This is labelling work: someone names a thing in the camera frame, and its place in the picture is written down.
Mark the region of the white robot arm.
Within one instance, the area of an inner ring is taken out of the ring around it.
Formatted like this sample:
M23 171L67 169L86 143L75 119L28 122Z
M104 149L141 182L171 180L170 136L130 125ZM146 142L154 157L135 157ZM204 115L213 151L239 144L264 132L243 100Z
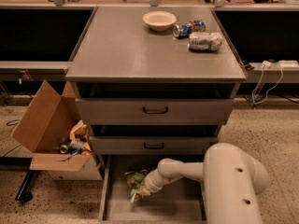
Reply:
M239 147L218 143L201 162L163 159L137 192L149 196L181 178L201 184L207 224L263 224L256 195L268 187L269 175Z

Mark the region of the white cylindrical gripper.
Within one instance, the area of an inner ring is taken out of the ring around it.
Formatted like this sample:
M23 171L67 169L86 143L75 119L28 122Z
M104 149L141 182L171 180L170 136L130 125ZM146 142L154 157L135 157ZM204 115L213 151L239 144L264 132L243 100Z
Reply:
M137 190L137 194L142 197L150 196L151 193L157 193L164 186L164 179L155 169L150 171L144 179L144 186Z

